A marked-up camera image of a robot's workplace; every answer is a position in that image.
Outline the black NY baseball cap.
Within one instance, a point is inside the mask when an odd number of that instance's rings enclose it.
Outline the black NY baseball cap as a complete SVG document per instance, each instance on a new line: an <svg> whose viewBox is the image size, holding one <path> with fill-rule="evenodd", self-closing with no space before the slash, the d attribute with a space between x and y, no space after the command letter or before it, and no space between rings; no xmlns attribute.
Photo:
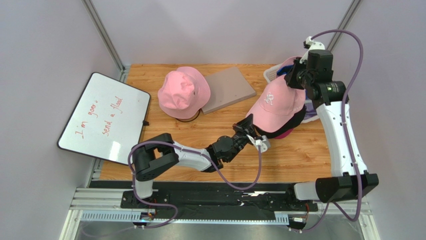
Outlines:
<svg viewBox="0 0 426 240"><path fill-rule="evenodd" d="M302 123L302 120L305 117L305 113L306 113L306 108L305 106L303 106L302 109L299 112L295 113L293 117L287 123L285 123L281 128L279 128L277 131L274 131L274 132L263 131L257 126L255 127L255 129L260 135L266 136L268 139L275 139L275 137L288 131L289 129L294 129L298 127Z"/></svg>

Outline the pink baseball cap white logo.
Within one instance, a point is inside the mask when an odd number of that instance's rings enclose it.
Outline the pink baseball cap white logo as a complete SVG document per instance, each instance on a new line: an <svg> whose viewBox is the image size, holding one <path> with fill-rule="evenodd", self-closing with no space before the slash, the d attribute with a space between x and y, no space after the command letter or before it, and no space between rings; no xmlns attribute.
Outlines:
<svg viewBox="0 0 426 240"><path fill-rule="evenodd" d="M268 83L246 114L253 116L253 124L261 130L273 133L283 127L305 106L303 89L291 88L281 75Z"/></svg>

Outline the magenta baseball cap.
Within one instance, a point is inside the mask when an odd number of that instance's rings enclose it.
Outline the magenta baseball cap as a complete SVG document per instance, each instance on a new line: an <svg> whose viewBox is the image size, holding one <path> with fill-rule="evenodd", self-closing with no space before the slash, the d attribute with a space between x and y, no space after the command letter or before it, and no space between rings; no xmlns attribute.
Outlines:
<svg viewBox="0 0 426 240"><path fill-rule="evenodd" d="M291 128L291 129L289 129L289 130L285 131L284 133L282 133L282 134L280 134L280 135L276 136L276 137L275 137L275 139L277 139L277 140L279 140L279 139L284 139L284 138L286 138L289 134L291 134L293 130L294 130L294 129L293 129L293 128Z"/></svg>

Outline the pink bucket hat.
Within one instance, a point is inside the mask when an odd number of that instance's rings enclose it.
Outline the pink bucket hat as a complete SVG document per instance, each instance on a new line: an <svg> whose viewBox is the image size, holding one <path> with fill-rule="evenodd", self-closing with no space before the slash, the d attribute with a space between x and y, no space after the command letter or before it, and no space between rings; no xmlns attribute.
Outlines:
<svg viewBox="0 0 426 240"><path fill-rule="evenodd" d="M182 66L169 72L157 92L160 109L168 116L188 119L209 101L211 90L194 67Z"/></svg>

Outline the blue hat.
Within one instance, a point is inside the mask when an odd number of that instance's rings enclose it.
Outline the blue hat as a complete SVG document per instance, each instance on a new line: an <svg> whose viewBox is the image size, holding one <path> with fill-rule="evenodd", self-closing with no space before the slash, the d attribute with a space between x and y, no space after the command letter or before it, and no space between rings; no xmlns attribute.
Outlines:
<svg viewBox="0 0 426 240"><path fill-rule="evenodd" d="M279 77L279 76L286 75L286 74L288 74L288 73L292 70L292 68L293 68L293 65L285 65L285 66L281 66L281 67L277 70L277 72L276 72L276 76L277 76L277 77Z"/></svg>

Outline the lavender baseball cap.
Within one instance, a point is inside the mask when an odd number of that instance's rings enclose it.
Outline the lavender baseball cap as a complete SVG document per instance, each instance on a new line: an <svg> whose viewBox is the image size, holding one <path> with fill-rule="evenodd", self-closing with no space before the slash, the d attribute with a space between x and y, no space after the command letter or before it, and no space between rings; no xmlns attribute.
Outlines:
<svg viewBox="0 0 426 240"><path fill-rule="evenodd" d="M314 109L313 103L310 99L305 100L305 116L302 120L302 124L307 124L309 122L313 122L319 119L319 116Z"/></svg>

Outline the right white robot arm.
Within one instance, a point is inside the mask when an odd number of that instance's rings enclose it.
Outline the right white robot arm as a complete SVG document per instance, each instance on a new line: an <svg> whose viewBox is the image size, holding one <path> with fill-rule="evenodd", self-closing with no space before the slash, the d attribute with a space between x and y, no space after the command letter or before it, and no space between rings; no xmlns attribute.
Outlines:
<svg viewBox="0 0 426 240"><path fill-rule="evenodd" d="M329 50L308 50L297 57L285 76L287 85L305 90L322 123L331 159L331 177L299 182L293 187L300 201L334 203L362 199L378 184L369 173L352 130L346 86L333 78L333 54Z"/></svg>

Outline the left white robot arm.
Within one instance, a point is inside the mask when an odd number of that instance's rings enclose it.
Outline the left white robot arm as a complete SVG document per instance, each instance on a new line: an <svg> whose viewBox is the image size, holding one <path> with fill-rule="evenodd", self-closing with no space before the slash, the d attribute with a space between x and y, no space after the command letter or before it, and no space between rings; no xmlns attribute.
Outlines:
<svg viewBox="0 0 426 240"><path fill-rule="evenodd" d="M192 148L163 133L132 147L127 161L132 172L133 192L140 199L153 194L154 179L174 166L212 173L230 163L246 145L262 154L271 146L266 136L258 135L253 115L233 124L233 136L221 136L206 148Z"/></svg>

